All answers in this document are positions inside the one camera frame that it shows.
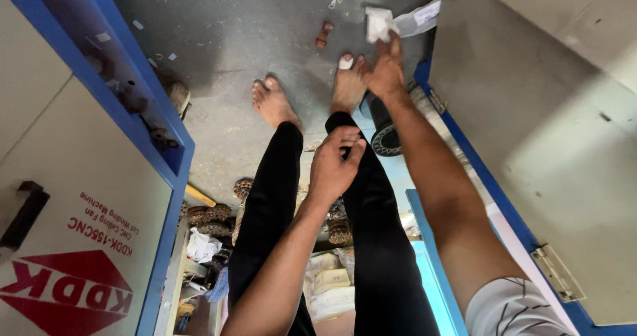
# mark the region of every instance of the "gray concrete floor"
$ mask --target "gray concrete floor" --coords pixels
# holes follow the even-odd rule
[[[251,108],[251,83],[274,73],[304,123],[305,143],[325,137],[336,63],[344,52],[374,58],[365,41],[365,6],[407,13],[431,0],[115,0],[141,49],[158,72],[187,83],[192,109],[185,120],[195,140],[190,181],[217,202],[236,206],[232,187],[253,177],[274,130]],[[324,20],[336,25],[327,47],[314,39]],[[431,35],[404,39],[411,78],[431,47]],[[167,59],[174,53],[174,61]],[[313,153],[303,153],[300,188]]]

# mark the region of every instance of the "kddk logo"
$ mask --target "kddk logo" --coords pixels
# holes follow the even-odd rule
[[[91,335],[131,307],[131,287],[102,250],[27,256],[13,271],[0,299],[51,336]]]

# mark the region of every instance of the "door handle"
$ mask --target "door handle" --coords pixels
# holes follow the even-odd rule
[[[22,182],[19,191],[29,192],[27,200],[24,202],[18,214],[13,218],[9,228],[0,238],[0,248],[7,248],[12,251],[20,249],[22,242],[27,237],[29,230],[36,222],[42,209],[51,196],[44,192],[44,188],[36,182]]]

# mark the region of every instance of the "bare foot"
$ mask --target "bare foot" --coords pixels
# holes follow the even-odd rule
[[[339,68],[334,78],[334,99],[329,107],[330,114],[334,112],[352,114],[367,90],[367,86],[362,81],[362,75],[370,70],[370,64],[361,55],[356,59],[354,68],[351,68],[353,58],[350,53],[346,53],[339,61]]]
[[[283,122],[292,122],[303,132],[301,121],[292,110],[278,80],[268,76],[264,82],[267,89],[259,81],[252,84],[252,107],[274,128]]]

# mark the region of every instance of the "black trousers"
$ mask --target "black trousers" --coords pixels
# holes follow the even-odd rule
[[[330,133],[338,126],[355,125],[350,115],[337,112],[327,120],[325,128]],[[294,217],[302,151],[303,135],[294,124],[282,123],[259,164],[246,201],[229,263],[231,307]],[[369,145],[343,201],[354,239],[355,333],[438,335],[413,248],[398,218],[394,191]],[[289,334],[315,334],[303,297]]]

